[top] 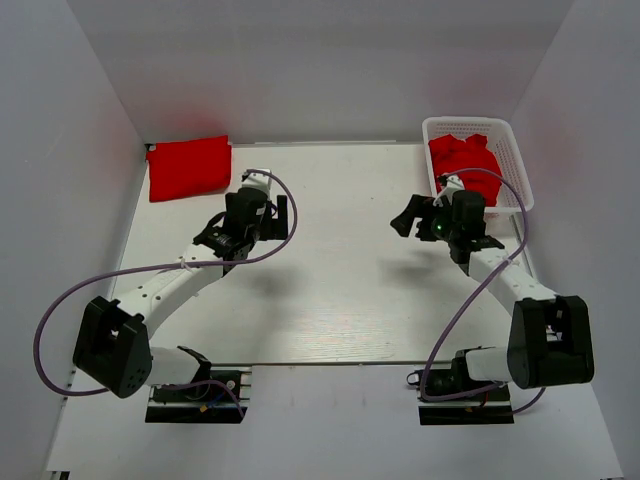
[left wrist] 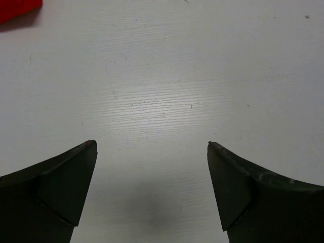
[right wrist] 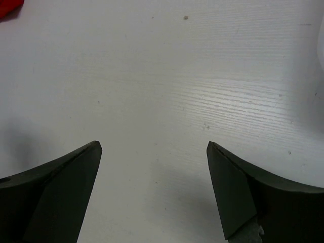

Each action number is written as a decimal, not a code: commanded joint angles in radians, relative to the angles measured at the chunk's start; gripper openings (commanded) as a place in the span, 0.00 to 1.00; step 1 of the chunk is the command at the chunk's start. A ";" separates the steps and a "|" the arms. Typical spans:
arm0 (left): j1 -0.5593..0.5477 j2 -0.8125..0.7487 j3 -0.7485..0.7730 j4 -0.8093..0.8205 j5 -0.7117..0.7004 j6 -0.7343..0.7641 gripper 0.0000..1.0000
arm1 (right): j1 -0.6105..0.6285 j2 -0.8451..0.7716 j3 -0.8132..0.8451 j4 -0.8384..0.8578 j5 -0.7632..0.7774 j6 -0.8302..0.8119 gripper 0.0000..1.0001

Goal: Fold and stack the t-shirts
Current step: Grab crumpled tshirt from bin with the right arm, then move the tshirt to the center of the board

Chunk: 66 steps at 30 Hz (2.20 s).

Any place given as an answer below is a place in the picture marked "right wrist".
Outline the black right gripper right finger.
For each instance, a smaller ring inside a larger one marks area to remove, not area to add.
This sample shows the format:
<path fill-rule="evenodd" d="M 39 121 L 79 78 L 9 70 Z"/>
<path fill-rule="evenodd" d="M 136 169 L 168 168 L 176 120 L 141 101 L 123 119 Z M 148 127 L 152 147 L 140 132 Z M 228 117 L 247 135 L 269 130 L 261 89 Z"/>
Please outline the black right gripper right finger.
<path fill-rule="evenodd" d="M 228 242 L 323 242 L 323 189 L 255 166 L 215 142 L 208 166 Z"/>

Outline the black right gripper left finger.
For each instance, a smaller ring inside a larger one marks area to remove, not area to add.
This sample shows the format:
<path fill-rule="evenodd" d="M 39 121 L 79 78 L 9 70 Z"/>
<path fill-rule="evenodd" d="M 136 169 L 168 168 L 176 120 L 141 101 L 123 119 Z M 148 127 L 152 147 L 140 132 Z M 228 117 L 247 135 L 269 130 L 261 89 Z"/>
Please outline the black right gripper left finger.
<path fill-rule="evenodd" d="M 77 242 L 102 155 L 92 141 L 1 179 L 1 242 Z"/>

